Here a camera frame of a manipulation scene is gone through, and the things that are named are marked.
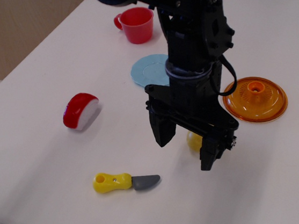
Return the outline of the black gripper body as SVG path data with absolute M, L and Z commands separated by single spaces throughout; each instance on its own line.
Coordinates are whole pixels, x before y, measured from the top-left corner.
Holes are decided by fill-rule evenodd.
M 209 64 L 200 77 L 188 80 L 170 77 L 167 86 L 149 84 L 147 109 L 168 117 L 181 126 L 202 137 L 227 137 L 231 149 L 236 143 L 234 132 L 238 122 L 221 107 L 220 96 L 222 65 L 220 61 Z

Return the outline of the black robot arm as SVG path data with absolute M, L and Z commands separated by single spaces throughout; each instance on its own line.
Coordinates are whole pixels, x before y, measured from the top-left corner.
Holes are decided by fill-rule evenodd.
M 156 9 L 168 44 L 165 71 L 169 85 L 145 87 L 150 126 L 158 145 L 174 137 L 176 127 L 184 127 L 202 137 L 202 170 L 231 149 L 238 122 L 218 102 L 223 92 L 222 69 L 235 70 L 224 52 L 233 46 L 234 30 L 223 13 L 223 0 L 98 0 L 110 6 L 142 2 Z

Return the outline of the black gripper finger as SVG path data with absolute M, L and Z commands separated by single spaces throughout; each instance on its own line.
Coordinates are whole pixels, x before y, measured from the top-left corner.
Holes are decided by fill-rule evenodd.
M 168 117 L 160 116 L 154 112 L 149 112 L 150 126 L 157 144 L 165 147 L 176 133 L 176 123 Z
M 201 142 L 200 161 L 202 171 L 210 171 L 214 162 L 222 157 L 226 149 L 231 147 L 226 136 L 222 138 L 205 136 Z

